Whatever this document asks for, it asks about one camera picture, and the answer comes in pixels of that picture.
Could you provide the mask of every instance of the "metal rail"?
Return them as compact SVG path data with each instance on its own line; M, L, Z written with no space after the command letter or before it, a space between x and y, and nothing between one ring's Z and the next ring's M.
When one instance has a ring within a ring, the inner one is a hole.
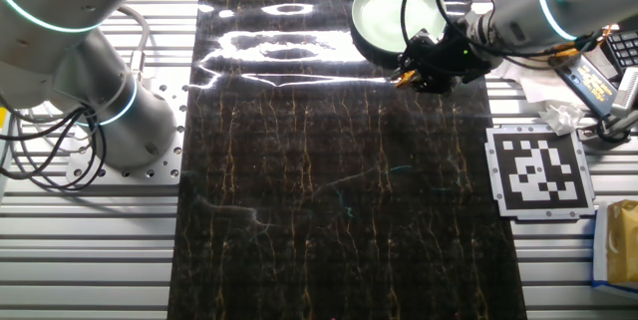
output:
M198 0L129 0L153 38L145 75L159 94L183 97ZM485 12L488 0L474 0ZM114 14L102 29L127 59L140 28ZM537 117L519 85L487 77L496 125ZM166 85L165 91L160 86ZM48 146L34 143L43 151ZM588 149L596 201L638 197L638 140ZM68 156L48 172L63 181ZM0 319L166 318L177 191L174 186L104 187L76 196L10 180L0 206ZM529 319L635 319L638 302L591 290L593 221L512 223Z

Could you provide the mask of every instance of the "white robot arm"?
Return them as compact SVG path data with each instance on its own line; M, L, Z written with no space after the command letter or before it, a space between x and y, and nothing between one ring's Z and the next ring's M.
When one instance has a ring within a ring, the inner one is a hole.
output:
M0 92L15 109L49 100L62 110L101 110L106 162L135 168L170 146L175 120L98 29L123 1L0 0Z

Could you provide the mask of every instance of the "black cable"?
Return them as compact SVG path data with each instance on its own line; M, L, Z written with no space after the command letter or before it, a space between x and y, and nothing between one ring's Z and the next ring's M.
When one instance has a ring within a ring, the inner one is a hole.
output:
M410 49L410 47L412 46L412 42L410 41L410 38L408 36L408 28L406 27L406 8L408 5L408 0L402 0L401 1L401 34L403 36L403 40L406 43L406 48ZM407 52L404 52L404 54L402 55L402 63L405 61L405 58L407 57ZM427 65L428 68L434 70L435 72L441 73L441 74L445 74L445 75L449 75L449 76L467 76L472 74L473 72L468 71L468 72L457 72L457 71L450 71L450 70L444 70L442 68L439 68L435 65L433 65L432 63L429 63L427 61L425 61L424 59L420 59L420 62Z
M410 47L410 37L408 36L408 28L406 27L406 7L408 0L401 1L401 34L406 42L406 47Z
M64 119L62 119L62 121L60 121L59 123L57 123L56 125L50 127L49 129L47 129L44 132L40 132L40 133L35 133L35 134L31 134L31 135L27 135L24 137L13 137L11 135L0 135L0 140L4 140L4 141L31 141L31 140L36 140L38 138L44 137L46 135L49 135L51 133L53 133L55 130L61 128L63 125L65 125L68 121L73 120L71 122L71 126L75 123L75 121L82 115L82 113L85 110L83 109L79 109L79 110L75 110L74 112L70 113L69 115L67 115Z
M491 18L494 16L494 13L496 12L496 3L494 2L494 0L489 0L489 2L491 2L491 13L489 14L489 19L487 19L487 41L488 42L490 40L489 34L491 32Z
M51 154L45 159L45 161L39 167L36 167L33 171L29 171L29 172L14 172L14 171L9 171L9 170L5 169L3 166L0 166L0 174L4 175L6 177L9 177L11 179L16 179L16 180L29 179L29 178L31 178L34 175L40 174L47 166L49 166L51 161L53 161L53 158L55 157L56 152L58 151L58 149L62 145L62 141L67 136L67 134L69 133L71 128L73 127L73 124L82 115L82 112L74 112L74 114L75 115L71 118L71 122L62 131L62 134L60 135L60 138L58 139L58 141L56 142L55 146L53 147L53 150L51 151ZM14 152L13 144L12 144L12 149L11 150L12 150L13 156L16 158L17 156L16 156L16 153Z
M38 181L37 179L30 177L31 181L33 181L35 184L37 184L38 186L42 187L42 188L54 188L57 190L80 190L83 189L89 185L91 185L95 179L98 177L98 175L100 174L102 168L104 167L104 163L105 163L105 159L107 156L107 151L106 151L106 136L104 134L104 129L102 128L102 126L100 126L97 123L97 120L95 118L95 111L93 109L90 109L90 113L86 114L87 116L87 124L89 125L89 128L92 131L92 143L91 143L91 147L92 147L92 153L91 153L91 158L89 160L89 164L88 167L86 168L86 170L74 181L69 182L68 184L64 184L64 185L60 185L57 184L54 180L50 179L49 177L47 177L44 174L40 174L40 176L46 180L49 184L45 184L41 181ZM93 167L93 163L95 161L95 156L96 156L96 149L97 149L97 135L95 132L93 132L94 127L97 126L98 128L98 132L100 133L100 137L102 139L102 144L103 144L103 150L102 150L102 157L100 159L100 164L98 165L98 169L96 170L96 172L93 174L93 176L85 183L82 184L80 186L76 186L73 187L75 184L77 184L78 182L80 182L82 179L84 179L89 171L91 171L91 168ZM28 152L26 151L24 142L21 142L22 144L22 150L25 153L25 156L27 158L27 160L29 161L29 163L31 164L31 166L35 167L36 164L33 161L33 159L31 158L31 156L28 154ZM22 172L26 172L26 170L24 169L24 166L19 162L19 160L16 158L16 165L18 166L18 168L20 169L20 171Z
M95 122L94 122L94 118L92 117L91 114L89 114L88 112L86 113L87 116L87 123L89 124L89 129L92 131L95 128ZM22 127L20 124L20 120L16 121L16 125L17 125L17 129L18 129L18 136L22 136ZM37 185L39 185L40 187L43 188L54 188L54 189L67 189L77 183L79 183L82 179L84 179L88 174L89 171L91 170L91 168L93 167L93 163L95 161L95 157L96 157L96 135L95 133L93 133L93 137L92 137L92 143L91 143L91 158L89 159L89 166L87 167L87 169L75 180L64 184L64 185L60 185L58 183L56 183L54 180L50 179L48 176L46 176L45 174L41 173L40 176L46 180L49 184L44 184L34 178L31 177L31 180L36 183ZM27 161L29 162L29 164L35 168L37 166L37 164L33 161L33 159L31 158L31 155L29 154L29 152L27 151L27 146L25 141L20 141L20 146L22 147L22 152L24 153L25 157L27 158ZM21 164L18 164L18 167L20 168L21 171L24 171L23 168L21 167Z
M459 29L459 27L457 27L457 25L455 25L452 20L450 19L450 17L448 16L448 14L446 13L445 8L443 7L443 4L441 2L441 0L435 0L435 2L437 3L437 8L439 9L439 12L441 13L441 15L443 16L444 20L446 20L446 23L448 24L448 26L452 27L455 31L457 31L459 34L461 34L462 37L464 37L470 44L474 45L475 47L490 53L492 55L495 56L512 56L512 57L523 57L523 58L529 58L529 57L541 57L541 56L552 56L552 55L556 55L558 53L560 53L561 51L559 50L547 50L547 51L542 51L542 52L536 52L536 53L526 53L526 52L514 52L514 51L509 51L509 52L505 52L503 50L500 50L498 48L495 47L489 47L486 46L480 42L477 42L473 39L471 39L470 37L468 37L461 29Z

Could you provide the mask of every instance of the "electronic device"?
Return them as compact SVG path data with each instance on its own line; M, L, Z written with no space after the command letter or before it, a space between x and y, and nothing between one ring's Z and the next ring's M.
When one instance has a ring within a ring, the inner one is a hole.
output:
M634 108L638 95L638 66L630 67L620 81L618 95L611 106L611 114L619 118L627 118Z
M550 64L558 65L561 62L554 59ZM618 91L586 57L558 68L556 74L598 118L611 113Z
M638 66L638 31L611 35L605 41L607 57L620 75L628 67Z

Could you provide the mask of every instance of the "yellow label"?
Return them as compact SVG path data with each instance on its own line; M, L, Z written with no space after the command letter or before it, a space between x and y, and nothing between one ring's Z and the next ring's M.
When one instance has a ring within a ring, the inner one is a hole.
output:
M2 130L2 126L4 125L4 120L7 118L7 110L0 108L0 130Z
M596 98L596 100L600 102L605 102L605 99L609 96L612 96L611 90L604 84L603 80L598 78L596 75L590 73L590 70L587 66L582 66L578 68L578 72L580 76L583 78L583 85L587 87L589 92Z

